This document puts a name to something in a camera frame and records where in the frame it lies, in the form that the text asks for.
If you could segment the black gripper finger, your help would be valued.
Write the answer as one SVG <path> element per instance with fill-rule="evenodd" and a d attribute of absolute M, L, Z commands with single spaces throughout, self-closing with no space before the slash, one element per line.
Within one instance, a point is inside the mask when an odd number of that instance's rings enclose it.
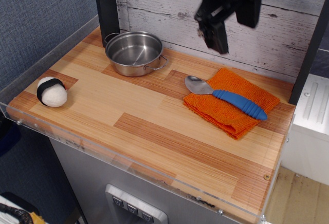
<path fill-rule="evenodd" d="M 228 41 L 224 22 L 204 23 L 199 21 L 199 35 L 204 39 L 207 47 L 219 54 L 228 54 Z"/>
<path fill-rule="evenodd" d="M 242 0 L 236 9 L 238 23 L 250 28 L 255 28 L 259 22 L 262 0 Z"/>

